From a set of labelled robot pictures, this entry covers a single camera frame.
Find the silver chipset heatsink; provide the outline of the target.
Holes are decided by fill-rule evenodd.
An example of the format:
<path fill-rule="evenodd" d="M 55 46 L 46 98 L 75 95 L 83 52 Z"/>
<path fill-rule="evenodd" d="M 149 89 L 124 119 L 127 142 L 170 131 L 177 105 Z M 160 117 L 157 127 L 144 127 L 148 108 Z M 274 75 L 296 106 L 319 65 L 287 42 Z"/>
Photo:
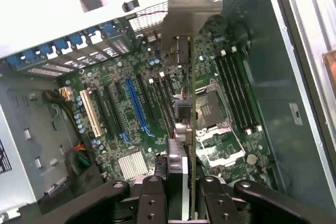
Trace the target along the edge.
<path fill-rule="evenodd" d="M 118 164 L 125 180 L 132 180 L 148 173 L 141 151 L 119 158 Z"/>

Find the metal socket cover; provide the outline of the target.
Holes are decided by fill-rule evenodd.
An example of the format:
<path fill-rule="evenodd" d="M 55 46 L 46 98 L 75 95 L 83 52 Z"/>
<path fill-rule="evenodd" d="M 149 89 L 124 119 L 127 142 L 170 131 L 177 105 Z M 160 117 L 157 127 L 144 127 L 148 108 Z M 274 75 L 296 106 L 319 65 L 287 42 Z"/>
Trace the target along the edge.
<path fill-rule="evenodd" d="M 236 153 L 230 154 L 227 158 L 215 158 L 215 159 L 210 159 L 210 151 L 207 151 L 207 147 L 205 147 L 205 141 L 209 140 L 213 136 L 221 136 L 225 133 L 232 133 L 233 136 L 235 137 L 236 142 L 238 143 L 240 150 Z M 200 143 L 202 151 L 201 155 L 204 155 L 206 160 L 208 161 L 210 167 L 216 167 L 216 166 L 224 166 L 224 167 L 229 167 L 234 164 L 236 164 L 236 161 L 239 158 L 242 158 L 245 156 L 246 152 L 245 149 L 240 142 L 237 134 L 234 132 L 233 127 L 227 124 L 226 126 L 214 126 L 211 128 L 203 128 L 201 130 L 196 131 L 196 140 L 198 143 Z"/>

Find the round coin battery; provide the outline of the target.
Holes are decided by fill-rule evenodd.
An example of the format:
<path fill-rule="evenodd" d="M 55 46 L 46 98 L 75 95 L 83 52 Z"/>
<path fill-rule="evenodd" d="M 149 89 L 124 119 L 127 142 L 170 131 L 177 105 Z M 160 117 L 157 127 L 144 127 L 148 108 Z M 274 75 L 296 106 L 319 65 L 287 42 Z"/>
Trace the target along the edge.
<path fill-rule="evenodd" d="M 246 155 L 245 160 L 248 165 L 254 166 L 258 162 L 258 156 L 253 153 L 250 153 Z"/>

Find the CPU socket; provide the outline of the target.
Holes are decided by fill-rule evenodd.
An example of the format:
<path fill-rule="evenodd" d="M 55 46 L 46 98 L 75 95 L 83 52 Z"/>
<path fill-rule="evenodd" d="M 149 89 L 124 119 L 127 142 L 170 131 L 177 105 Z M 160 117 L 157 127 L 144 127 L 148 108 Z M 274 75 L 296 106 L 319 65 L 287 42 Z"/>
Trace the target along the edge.
<path fill-rule="evenodd" d="M 198 130 L 222 124 L 228 118 L 218 85 L 210 84 L 196 90 L 196 112 Z"/>

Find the black RAM slot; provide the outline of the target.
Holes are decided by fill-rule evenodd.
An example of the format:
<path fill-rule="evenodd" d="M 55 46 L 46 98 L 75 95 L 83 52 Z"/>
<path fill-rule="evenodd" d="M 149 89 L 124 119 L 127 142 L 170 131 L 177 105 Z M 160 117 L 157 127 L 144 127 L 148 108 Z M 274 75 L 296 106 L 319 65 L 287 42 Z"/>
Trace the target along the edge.
<path fill-rule="evenodd" d="M 230 65 L 229 69 L 233 76 L 233 80 L 235 83 L 235 89 L 238 92 L 239 102 L 242 108 L 243 116 L 247 122 L 247 126 L 253 132 L 257 131 L 258 122 L 254 115 L 250 99 L 248 97 L 247 90 L 245 88 L 244 80 L 241 72 L 239 71 L 239 65 L 237 60 L 237 51 L 232 51 L 230 55 L 227 57 L 227 62 Z"/>
<path fill-rule="evenodd" d="M 154 90 L 154 94 L 161 110 L 168 137 L 172 137 L 174 133 L 174 121 L 171 116 L 170 107 L 166 100 L 165 93 L 161 86 L 161 82 L 159 78 L 150 78 L 149 84 Z"/>
<path fill-rule="evenodd" d="M 240 81 L 233 55 L 225 55 L 220 60 L 228 88 L 228 99 L 237 126 L 250 135 L 253 131 L 254 119 L 248 107 L 246 92 Z"/>
<path fill-rule="evenodd" d="M 160 83 L 161 90 L 163 92 L 163 98 L 164 98 L 167 110 L 170 114 L 171 119 L 175 121 L 175 112 L 174 112 L 174 108 L 172 105 L 171 93 L 170 93 L 166 78 L 159 77 L 159 83 Z"/>
<path fill-rule="evenodd" d="M 242 106 L 240 104 L 240 99 L 236 93 L 233 77 L 230 74 L 228 64 L 225 62 L 225 57 L 216 56 L 215 62 L 218 67 L 219 75 L 221 77 L 236 126 L 241 132 L 246 133 L 246 130 L 249 129 L 249 124 L 245 118 L 244 112 L 241 110 Z"/>
<path fill-rule="evenodd" d="M 243 63 L 242 62 L 242 59 L 241 59 L 241 57 L 239 56 L 239 53 L 238 53 L 238 49 L 236 48 L 236 46 L 232 46 L 232 48 L 231 48 L 231 51 L 237 51 L 237 60 L 238 60 L 238 65 L 240 64 L 240 63 Z M 255 100 L 254 100 L 254 97 L 251 97 L 250 95 L 249 95 L 249 88 L 250 88 L 250 85 L 249 85 L 249 83 L 245 80 L 245 75 L 246 75 L 246 73 L 245 73 L 245 71 L 242 71 L 242 69 L 239 67 L 239 71 L 241 72 L 241 74 L 242 74 L 242 77 L 243 77 L 243 80 L 244 80 L 244 84 L 245 84 L 245 88 L 246 88 L 246 90 L 247 90 L 247 93 L 248 93 L 248 97 L 249 97 L 249 99 L 250 99 L 250 103 L 251 103 L 251 106 L 252 106 L 252 102 L 254 102 Z M 257 126 L 257 131 L 256 132 L 262 132 L 263 131 L 263 127 L 262 127 L 262 125 L 258 122 L 258 126 Z"/>

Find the blue expansion slot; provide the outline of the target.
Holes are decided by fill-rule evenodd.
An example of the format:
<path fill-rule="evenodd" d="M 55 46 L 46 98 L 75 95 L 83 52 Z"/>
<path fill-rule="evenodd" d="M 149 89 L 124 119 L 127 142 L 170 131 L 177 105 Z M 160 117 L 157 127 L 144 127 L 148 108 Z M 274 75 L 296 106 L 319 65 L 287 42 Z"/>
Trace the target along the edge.
<path fill-rule="evenodd" d="M 130 94 L 130 97 L 131 97 L 132 104 L 134 106 L 135 112 L 137 114 L 141 130 L 143 132 L 145 132 L 149 137 L 154 138 L 155 135 L 152 134 L 150 132 L 150 130 L 149 130 L 149 127 L 148 127 L 148 124 L 146 122 L 146 119 L 145 119 L 145 116 L 144 116 L 141 104 L 139 102 L 138 95 L 136 93 L 135 87 L 133 85 L 132 79 L 130 77 L 127 77 L 125 79 L 125 83 L 126 83 L 126 86 L 128 88 L 128 91 L 129 91 L 129 94 Z"/>

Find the black expansion slot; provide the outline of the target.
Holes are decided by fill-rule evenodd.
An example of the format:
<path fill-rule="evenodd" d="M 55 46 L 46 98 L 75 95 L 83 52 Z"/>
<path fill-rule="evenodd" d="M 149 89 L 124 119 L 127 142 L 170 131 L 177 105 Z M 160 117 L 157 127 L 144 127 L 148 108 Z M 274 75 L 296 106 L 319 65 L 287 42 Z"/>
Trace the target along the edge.
<path fill-rule="evenodd" d="M 110 137 L 114 137 L 113 126 L 109 120 L 109 112 L 103 103 L 102 95 L 97 89 L 94 89 L 93 92 L 94 92 L 94 96 L 97 99 L 98 107 L 102 112 L 102 118 L 103 118 L 105 127 L 107 129 L 107 133 L 110 135 Z"/>
<path fill-rule="evenodd" d="M 118 133 L 122 134 L 123 133 L 123 126 L 122 126 L 122 123 L 121 123 L 121 120 L 120 120 L 120 117 L 119 117 L 119 114 L 118 114 L 117 107 L 116 107 L 114 99 L 113 99 L 113 95 L 111 93 L 111 90 L 109 89 L 108 86 L 104 86 L 103 88 L 104 88 L 104 91 L 106 92 L 106 94 L 108 96 L 108 101 L 110 103 L 113 118 L 116 121 L 116 125 L 117 125 L 117 128 L 118 128 Z"/>
<path fill-rule="evenodd" d="M 153 113 L 153 110 L 152 110 L 152 107 L 151 107 L 151 103 L 150 103 L 150 99 L 149 99 L 148 93 L 147 93 L 147 91 L 146 91 L 146 89 L 144 87 L 141 75 L 137 74 L 136 75 L 136 79 L 137 79 L 137 82 L 139 84 L 140 90 L 141 90 L 141 92 L 143 94 L 145 105 L 146 105 L 146 108 L 148 109 L 149 118 L 150 118 L 150 120 L 151 120 L 152 123 L 155 123 L 156 122 L 156 118 L 154 116 L 154 113 Z"/>

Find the white expansion slot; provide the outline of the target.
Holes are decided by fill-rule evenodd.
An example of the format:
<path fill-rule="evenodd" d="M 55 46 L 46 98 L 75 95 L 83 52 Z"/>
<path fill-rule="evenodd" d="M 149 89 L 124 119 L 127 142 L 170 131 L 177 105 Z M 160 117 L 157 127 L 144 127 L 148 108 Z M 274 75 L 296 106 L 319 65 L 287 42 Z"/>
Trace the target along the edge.
<path fill-rule="evenodd" d="M 95 135 L 95 137 L 101 137 L 104 132 L 101 128 L 100 122 L 99 122 L 99 118 L 97 116 L 97 113 L 94 109 L 93 103 L 91 101 L 89 92 L 87 90 L 81 90 L 79 92 L 83 105 L 85 107 L 92 131 Z"/>

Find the white case sticker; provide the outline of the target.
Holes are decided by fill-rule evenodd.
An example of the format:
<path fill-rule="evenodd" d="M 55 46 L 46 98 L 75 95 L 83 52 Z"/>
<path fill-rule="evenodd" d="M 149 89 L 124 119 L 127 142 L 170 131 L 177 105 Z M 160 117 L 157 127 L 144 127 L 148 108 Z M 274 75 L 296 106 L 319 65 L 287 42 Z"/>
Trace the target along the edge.
<path fill-rule="evenodd" d="M 303 125 L 302 118 L 299 112 L 299 108 L 296 103 L 289 103 L 289 107 L 292 113 L 293 120 L 296 125 Z"/>

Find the black open PC case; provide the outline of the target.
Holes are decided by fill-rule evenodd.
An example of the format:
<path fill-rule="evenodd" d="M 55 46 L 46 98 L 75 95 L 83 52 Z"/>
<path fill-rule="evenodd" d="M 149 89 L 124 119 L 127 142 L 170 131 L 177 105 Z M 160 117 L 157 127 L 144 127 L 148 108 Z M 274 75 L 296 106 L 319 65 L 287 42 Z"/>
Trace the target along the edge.
<path fill-rule="evenodd" d="M 324 134 L 332 122 L 319 118 L 320 100 L 313 96 L 315 87 L 301 64 L 297 31 L 287 17 L 284 1 L 222 0 L 221 13 L 206 23 L 221 21 L 242 56 L 274 158 L 276 186 L 257 183 L 316 209 L 319 224 L 336 224 L 336 145 Z M 75 94 L 62 77 L 133 53 L 152 41 L 159 43 L 170 65 L 176 66 L 162 49 L 166 15 L 167 0 L 0 0 L 0 74 L 51 79 L 56 90 L 67 87 L 73 99 L 68 105 L 75 118 L 71 107 Z M 201 29 L 194 37 L 194 49 Z M 289 103 L 297 104 L 303 125 L 295 124 Z M 138 176 L 133 182 L 109 181 L 129 183 L 130 196 L 135 197 L 145 177 L 160 176 L 168 224 L 210 224 L 198 214 L 199 180 L 213 176 L 234 188 L 243 179 L 228 183 L 217 175 L 199 173 L 196 163 L 195 219 L 188 220 L 187 208 L 182 205 L 188 179 L 187 145 L 184 140 L 169 138 L 166 147 L 167 154 L 155 159 L 152 175 Z M 34 224 L 41 216 L 109 182 L 102 179 L 86 133 L 77 136 L 65 165 L 68 177 L 62 185 L 33 204 L 0 210 L 0 224 Z M 104 224 L 136 224 L 134 205 L 130 203 L 130 209 L 114 207 L 112 221 Z"/>

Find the green motherboard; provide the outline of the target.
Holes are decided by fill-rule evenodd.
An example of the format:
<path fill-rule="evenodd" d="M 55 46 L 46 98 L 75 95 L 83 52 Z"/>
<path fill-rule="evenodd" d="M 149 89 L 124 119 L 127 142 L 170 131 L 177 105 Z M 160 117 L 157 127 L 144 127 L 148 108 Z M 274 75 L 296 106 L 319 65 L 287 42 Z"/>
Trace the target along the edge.
<path fill-rule="evenodd" d="M 228 118 L 216 126 L 222 127 L 229 124 L 233 127 L 240 142 L 245 149 L 245 156 L 239 158 L 236 164 L 224 167 L 210 167 L 204 155 L 201 155 L 201 145 L 196 140 L 196 162 L 199 173 L 217 175 L 228 183 L 240 179 L 251 179 L 267 186 L 275 187 L 276 183 L 272 178 L 272 168 L 274 158 L 272 157 L 266 135 L 262 132 L 251 132 L 247 135 L 241 132 L 234 121 L 228 99 L 222 80 L 219 75 L 218 67 L 215 62 L 216 56 L 230 55 L 232 46 L 232 34 L 229 30 L 222 28 L 219 20 L 212 19 L 208 21 L 200 34 L 195 39 L 196 51 L 196 89 L 208 86 L 210 84 L 218 85 L 221 89 L 224 106 Z M 148 93 L 151 107 L 156 118 L 152 123 L 149 118 L 143 94 L 140 90 L 136 75 L 140 74 L 144 87 Z M 170 65 L 169 57 L 161 51 L 159 43 L 152 41 L 147 44 L 141 44 L 138 51 L 97 64 L 95 66 L 80 69 L 75 73 L 68 74 L 61 78 L 64 84 L 69 85 L 75 94 L 75 100 L 72 103 L 72 109 L 75 113 L 75 121 L 78 124 L 79 132 L 88 134 L 89 142 L 93 148 L 94 160 L 100 169 L 102 179 L 109 181 L 112 179 L 124 179 L 118 159 L 141 151 L 145 160 L 148 173 L 152 175 L 155 169 L 155 159 L 167 154 L 166 141 L 169 138 L 177 140 L 175 128 L 179 126 L 177 116 L 186 118 L 187 108 L 181 92 L 185 88 L 184 71 L 181 67 Z M 155 135 L 149 137 L 140 128 L 140 123 L 136 115 L 132 100 L 125 83 L 125 79 L 130 77 L 138 95 L 149 130 Z M 172 105 L 175 112 L 174 133 L 168 137 L 167 130 L 163 121 L 161 110 L 156 100 L 154 90 L 149 84 L 150 78 L 165 77 L 172 98 Z M 123 126 L 123 133 L 118 133 L 116 121 L 113 118 L 108 96 L 104 91 L 104 86 L 108 86 L 113 95 L 115 106 Z M 94 89 L 97 89 L 103 98 L 103 103 L 109 112 L 109 120 L 113 126 L 114 137 L 110 137 L 105 127 L 102 112 L 98 107 L 97 99 L 94 95 Z M 95 137 L 85 107 L 83 105 L 79 92 L 87 90 L 91 101 L 99 118 L 99 122 L 104 134 L 101 137 Z M 261 124 L 259 111 L 256 102 L 252 102 L 255 115 Z M 225 133 L 221 136 L 213 136 L 205 141 L 207 151 L 210 151 L 210 159 L 227 158 L 230 154 L 240 150 L 238 143 L 232 133 Z M 246 163 L 247 154 L 253 153 L 258 156 L 258 162 L 254 166 Z"/>

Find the grey power supply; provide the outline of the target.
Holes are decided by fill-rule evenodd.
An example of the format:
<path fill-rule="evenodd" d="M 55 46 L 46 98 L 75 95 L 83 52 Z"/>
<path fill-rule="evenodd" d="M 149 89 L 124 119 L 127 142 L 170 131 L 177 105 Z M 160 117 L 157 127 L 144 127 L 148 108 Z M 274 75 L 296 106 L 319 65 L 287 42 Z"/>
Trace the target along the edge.
<path fill-rule="evenodd" d="M 57 87 L 0 74 L 0 210 L 33 204 L 67 180 L 65 158 L 77 136 L 65 112 L 42 99 Z"/>

